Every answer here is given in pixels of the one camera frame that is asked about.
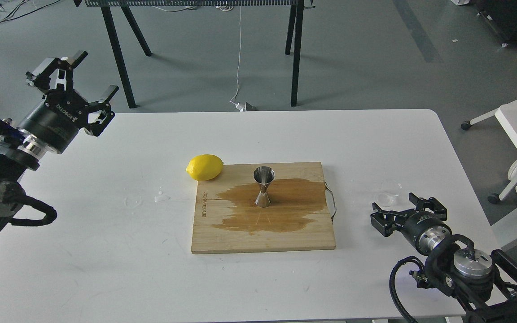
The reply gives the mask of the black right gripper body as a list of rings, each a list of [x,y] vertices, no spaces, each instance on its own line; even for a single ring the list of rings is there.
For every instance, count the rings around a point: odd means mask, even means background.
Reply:
[[[400,230],[405,239],[424,256],[430,255],[441,241],[452,235],[448,225],[428,211],[411,215]]]

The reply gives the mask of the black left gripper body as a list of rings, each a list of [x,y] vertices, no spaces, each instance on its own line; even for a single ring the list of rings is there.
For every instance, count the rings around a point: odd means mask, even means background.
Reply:
[[[88,122],[83,113],[87,106],[78,92],[49,92],[17,127],[62,154]]]

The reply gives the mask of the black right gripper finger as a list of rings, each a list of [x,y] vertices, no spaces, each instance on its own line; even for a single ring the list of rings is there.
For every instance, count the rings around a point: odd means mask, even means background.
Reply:
[[[371,224],[381,235],[388,237],[402,227],[410,218],[408,211],[384,210],[377,203],[372,203]]]
[[[414,193],[409,193],[409,201],[415,206],[414,213],[429,210],[434,217],[441,221],[447,221],[447,208],[435,197],[428,199],[419,198]]]

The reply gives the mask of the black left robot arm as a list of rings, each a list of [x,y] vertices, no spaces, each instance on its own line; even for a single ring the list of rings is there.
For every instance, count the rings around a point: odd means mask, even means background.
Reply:
[[[41,102],[17,126],[0,119],[0,231],[8,224],[39,227],[55,221],[57,211],[28,196],[20,177],[37,170],[45,153],[64,153],[80,129],[98,137],[115,116],[110,100],[117,86],[109,86],[95,102],[74,89],[74,69],[87,55],[80,51],[74,57],[47,58],[27,72],[27,84],[43,94]]]

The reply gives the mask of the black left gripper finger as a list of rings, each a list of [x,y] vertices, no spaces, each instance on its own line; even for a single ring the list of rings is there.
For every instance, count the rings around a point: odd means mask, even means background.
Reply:
[[[26,83],[28,86],[37,88],[42,93],[42,101],[47,98],[49,93],[55,92],[66,97],[74,95],[86,101],[74,89],[73,72],[87,56],[87,51],[78,51],[73,57],[47,58],[33,72],[27,71]]]
[[[81,108],[82,128],[88,135],[99,137],[107,125],[113,120],[115,112],[113,112],[111,108],[110,100],[115,96],[118,90],[119,86],[110,85],[99,100],[91,103],[85,99],[83,100],[84,105]],[[95,112],[99,113],[98,117],[89,123],[89,115]]]

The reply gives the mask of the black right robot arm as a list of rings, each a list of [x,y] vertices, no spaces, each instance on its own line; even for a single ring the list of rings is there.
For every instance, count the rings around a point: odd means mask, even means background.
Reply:
[[[418,266],[410,271],[418,288],[436,288],[458,301],[468,323],[517,323],[517,263],[504,251],[487,254],[474,242],[454,234],[445,224],[447,209],[436,198],[419,198],[409,194],[413,209],[384,210],[373,203],[372,226],[388,237],[400,231],[406,240],[426,256],[421,262],[408,256],[394,266],[389,277],[393,303],[409,323],[415,318],[402,305],[395,288],[400,267],[408,262]]]

